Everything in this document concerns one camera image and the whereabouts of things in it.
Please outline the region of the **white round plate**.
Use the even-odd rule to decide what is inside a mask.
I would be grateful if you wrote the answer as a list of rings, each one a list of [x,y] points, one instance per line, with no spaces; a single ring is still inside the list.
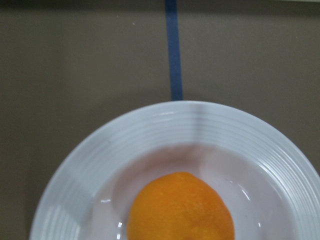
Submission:
[[[287,137],[236,108],[172,101],[126,113],[81,142],[47,185],[30,238],[125,240],[136,195],[174,172],[218,192],[238,240],[320,237],[320,177]]]

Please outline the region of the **orange fruit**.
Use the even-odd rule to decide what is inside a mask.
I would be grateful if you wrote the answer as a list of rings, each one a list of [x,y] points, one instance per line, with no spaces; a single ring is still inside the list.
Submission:
[[[218,193],[188,172],[147,184],[129,211],[129,240],[234,240],[232,216]]]

